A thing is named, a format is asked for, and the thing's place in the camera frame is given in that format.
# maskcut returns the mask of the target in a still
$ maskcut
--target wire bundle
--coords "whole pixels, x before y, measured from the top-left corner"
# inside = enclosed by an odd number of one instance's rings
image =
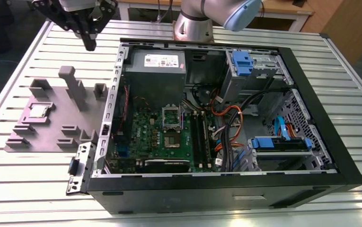
[[[240,107],[237,109],[237,111],[233,111],[231,118],[228,120],[228,122],[224,125],[224,129],[220,132],[220,145],[221,145],[221,149],[223,149],[223,162],[221,162],[221,172],[227,171],[232,171],[232,160],[233,160],[233,152],[232,152],[232,141],[235,140],[235,136],[229,138],[229,127],[231,124],[233,122],[233,120],[236,119],[237,114],[241,115],[241,111],[245,109],[245,107],[259,98],[261,97],[265,93],[269,92],[287,92],[289,91],[288,87],[283,87],[283,88],[269,88],[261,91],[257,91],[256,93],[253,93],[240,104]]]

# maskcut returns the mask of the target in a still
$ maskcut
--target metal workbench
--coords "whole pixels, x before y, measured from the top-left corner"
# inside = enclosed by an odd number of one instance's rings
[[[97,36],[94,52],[81,40],[45,22],[0,94],[0,225],[58,223],[93,226],[362,226],[362,186],[284,210],[113,215],[90,196],[65,196],[72,153],[6,153],[4,142],[18,120],[34,78],[57,78],[61,65],[76,68],[84,86],[108,83],[120,37],[172,39],[169,24],[111,21]],[[215,42],[289,47],[362,172],[362,81],[317,34],[213,29]]]

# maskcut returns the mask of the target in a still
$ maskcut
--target black cable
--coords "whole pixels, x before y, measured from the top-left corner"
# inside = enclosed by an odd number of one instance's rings
[[[171,23],[172,23],[172,6],[169,7],[169,20],[171,20]]]
[[[259,98],[261,97],[265,93],[269,93],[269,92],[287,92],[289,91],[289,88],[288,87],[281,87],[281,88],[269,88],[269,89],[265,89],[265,90],[261,90],[261,91],[257,91],[256,93],[253,93],[252,95],[249,95],[249,97],[241,102],[240,104],[240,111],[243,111],[245,109],[245,107]],[[220,138],[220,141],[221,141],[221,147],[223,147],[223,152],[224,154],[224,157],[228,157],[228,159],[233,159],[233,154],[232,154],[232,149],[231,149],[231,142],[229,142],[229,126],[235,120],[237,116],[237,111],[233,112],[233,114],[231,115],[231,118],[228,120],[228,122],[225,123],[225,126],[224,126],[224,129],[221,131],[221,138]],[[231,166],[227,165],[228,168],[225,168],[227,172],[231,172],[232,171],[232,164]]]
[[[160,16],[161,16],[161,4],[160,4],[160,0],[157,0],[157,15],[156,15],[156,20],[159,20],[160,18]]]
[[[260,13],[260,17],[263,18],[264,17],[264,5],[263,5],[263,2],[260,1],[260,4],[261,4],[261,13]]]
[[[169,7],[168,7],[168,10],[165,11],[165,13],[163,14],[163,16],[161,16],[161,18],[160,18],[159,20],[152,21],[153,24],[160,23],[161,20],[163,20],[163,18],[167,16],[168,11],[169,11],[171,7],[172,7],[172,2],[173,2],[173,0],[169,0]]]

